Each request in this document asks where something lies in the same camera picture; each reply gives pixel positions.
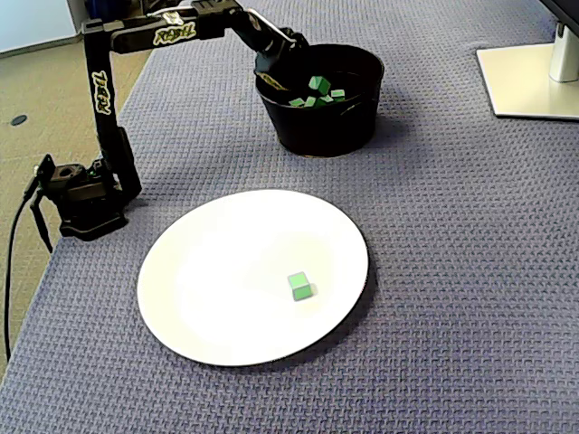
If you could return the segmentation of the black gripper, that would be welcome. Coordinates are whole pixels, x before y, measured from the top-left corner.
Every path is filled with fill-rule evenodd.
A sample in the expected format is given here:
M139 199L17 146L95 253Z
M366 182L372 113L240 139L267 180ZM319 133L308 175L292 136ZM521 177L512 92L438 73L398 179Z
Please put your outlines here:
M293 42L275 35L272 46L258 52L255 59L254 73L270 90L290 92L279 80L292 80L294 86L306 86L315 68L314 54L305 36L290 27L281 27L280 31Z

